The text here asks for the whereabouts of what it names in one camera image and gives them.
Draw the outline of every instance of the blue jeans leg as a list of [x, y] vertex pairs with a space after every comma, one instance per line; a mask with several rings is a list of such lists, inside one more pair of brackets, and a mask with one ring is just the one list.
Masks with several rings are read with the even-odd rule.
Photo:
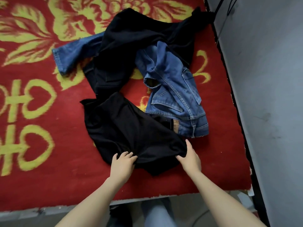
[[143, 201], [141, 208], [145, 227], [177, 227], [169, 198]]

